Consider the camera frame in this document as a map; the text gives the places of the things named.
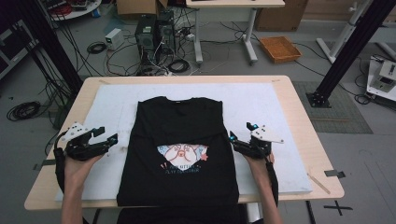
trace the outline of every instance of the t-shirt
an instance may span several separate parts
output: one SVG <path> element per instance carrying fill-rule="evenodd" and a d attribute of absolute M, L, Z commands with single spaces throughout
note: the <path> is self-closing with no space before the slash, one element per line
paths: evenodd
<path fill-rule="evenodd" d="M 216 206 L 238 198 L 222 102 L 160 96 L 138 103 L 119 206 Z"/>

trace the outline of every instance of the human hand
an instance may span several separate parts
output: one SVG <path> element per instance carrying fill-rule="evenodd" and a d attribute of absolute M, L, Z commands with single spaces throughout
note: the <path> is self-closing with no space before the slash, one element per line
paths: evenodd
<path fill-rule="evenodd" d="M 70 157 L 66 157 L 64 164 L 64 191 L 75 193 L 82 192 L 84 182 L 90 173 L 93 165 L 99 161 L 103 155 L 94 157 L 87 161 L 76 161 Z"/>
<path fill-rule="evenodd" d="M 247 163 L 250 167 L 250 171 L 253 174 L 256 184 L 262 187 L 271 187 L 271 181 L 266 168 L 265 159 L 256 160 L 245 155 L 244 157 L 247 160 Z M 271 153 L 267 157 L 267 160 L 274 163 L 275 162 L 274 154 Z"/>

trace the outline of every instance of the desk leg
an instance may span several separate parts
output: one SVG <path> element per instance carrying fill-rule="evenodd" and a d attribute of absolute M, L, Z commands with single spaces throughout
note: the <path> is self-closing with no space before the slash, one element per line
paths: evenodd
<path fill-rule="evenodd" d="M 253 31 L 254 19 L 256 18 L 256 12 L 257 12 L 257 8 L 251 9 L 250 18 L 248 21 L 247 33 L 243 35 L 243 41 L 245 47 L 247 48 L 247 53 L 250 59 L 250 65 L 253 65 L 253 63 L 258 61 L 256 53 L 254 52 L 253 46 L 251 46 L 251 42 L 250 42 L 251 33 Z"/>
<path fill-rule="evenodd" d="M 195 61 L 198 66 L 204 61 L 201 51 L 201 42 L 199 40 L 199 9 L 195 11 L 195 37 L 194 37 L 194 51 L 195 51 Z"/>

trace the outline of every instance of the computer tower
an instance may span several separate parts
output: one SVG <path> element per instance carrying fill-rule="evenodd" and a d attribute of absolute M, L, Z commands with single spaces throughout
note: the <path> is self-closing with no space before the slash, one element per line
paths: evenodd
<path fill-rule="evenodd" d="M 157 64 L 160 60 L 161 39 L 158 37 L 157 16 L 141 15 L 134 32 L 142 64 Z"/>
<path fill-rule="evenodd" d="M 164 10 L 158 17 L 159 36 L 163 42 L 164 54 L 174 54 L 176 51 L 174 12 Z"/>

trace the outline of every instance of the wooden table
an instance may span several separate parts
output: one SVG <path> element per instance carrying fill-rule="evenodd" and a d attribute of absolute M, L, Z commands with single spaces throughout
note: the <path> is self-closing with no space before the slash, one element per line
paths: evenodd
<path fill-rule="evenodd" d="M 227 21 L 240 21 L 238 20 L 238 14 L 240 14 L 241 10 L 244 8 L 251 8 L 250 14 L 246 16 L 243 21 L 248 21 L 248 28 L 246 30 L 246 34 L 243 35 L 242 41 L 247 49 L 247 53 L 249 55 L 249 62 L 253 64 L 258 61 L 256 53 L 250 42 L 251 33 L 253 30 L 254 21 L 256 19 L 256 12 L 258 7 L 283 7 L 285 6 L 285 2 L 283 0 L 216 0 L 216 1 L 191 1 L 187 0 L 186 4 L 188 7 L 197 8 L 195 11 L 195 38 L 194 38 L 194 50 L 195 50 L 195 61 L 200 64 L 203 62 L 202 51 L 201 51 L 201 43 L 200 43 L 200 22 L 201 22 L 201 9 L 209 9 L 213 8 L 214 10 L 211 13 L 215 14 L 215 16 L 209 16 L 209 18 L 216 18 L 216 21 L 224 21 L 224 17 L 220 16 L 220 14 L 228 14 Z M 237 8 L 235 11 L 225 11 L 222 12 L 222 8 Z"/>
<path fill-rule="evenodd" d="M 83 121 L 90 111 L 97 90 L 111 84 L 191 84 L 191 83 L 272 83 L 281 104 L 294 142 L 299 150 L 305 170 L 310 176 L 313 191 L 306 194 L 279 195 L 280 201 L 335 199 L 344 196 L 344 190 L 336 176 L 327 177 L 324 171 L 333 170 L 328 156 L 305 113 L 291 81 L 286 76 L 210 76 L 210 77 L 90 77 L 85 80 L 73 104 L 61 132 L 76 120 Z M 48 159 L 54 159 L 53 153 Z M 43 166 L 25 202 L 27 210 L 60 209 L 55 195 L 59 189 L 55 166 Z M 240 203 L 254 203 L 256 196 L 240 197 Z M 84 201 L 83 207 L 117 207 L 116 200 Z"/>

